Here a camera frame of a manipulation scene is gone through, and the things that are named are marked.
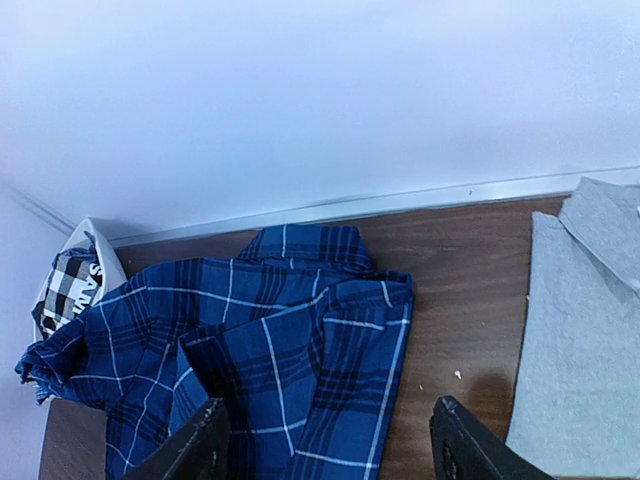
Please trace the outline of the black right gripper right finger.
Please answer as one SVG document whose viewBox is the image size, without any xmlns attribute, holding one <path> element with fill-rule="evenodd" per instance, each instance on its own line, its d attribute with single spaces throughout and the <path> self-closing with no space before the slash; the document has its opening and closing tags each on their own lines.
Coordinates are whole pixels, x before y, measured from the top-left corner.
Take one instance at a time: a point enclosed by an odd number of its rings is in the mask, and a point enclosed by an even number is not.
<svg viewBox="0 0 640 480">
<path fill-rule="evenodd" d="M 453 396 L 436 400 L 430 435 L 437 479 L 552 479 L 513 452 Z"/>
</svg>

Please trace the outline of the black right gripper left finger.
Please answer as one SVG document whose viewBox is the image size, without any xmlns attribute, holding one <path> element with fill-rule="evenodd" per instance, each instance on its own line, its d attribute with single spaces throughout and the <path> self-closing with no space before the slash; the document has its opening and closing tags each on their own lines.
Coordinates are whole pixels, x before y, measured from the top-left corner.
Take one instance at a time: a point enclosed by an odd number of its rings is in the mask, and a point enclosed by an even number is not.
<svg viewBox="0 0 640 480">
<path fill-rule="evenodd" d="M 223 401 L 211 398 L 177 433 L 123 479 L 225 479 L 229 438 L 230 422 Z"/>
</svg>

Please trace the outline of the blue plaid long sleeve shirt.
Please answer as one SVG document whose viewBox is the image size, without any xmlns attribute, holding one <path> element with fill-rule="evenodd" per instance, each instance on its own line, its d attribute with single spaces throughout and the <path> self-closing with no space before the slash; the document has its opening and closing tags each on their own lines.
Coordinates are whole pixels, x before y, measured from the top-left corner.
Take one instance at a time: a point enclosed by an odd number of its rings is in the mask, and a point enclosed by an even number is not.
<svg viewBox="0 0 640 480">
<path fill-rule="evenodd" d="M 374 479 L 413 311 L 354 227 L 269 227 L 233 259 L 155 265 L 109 292 L 16 371 L 106 415 L 106 475 L 149 459 L 212 398 L 232 479 Z"/>
</svg>

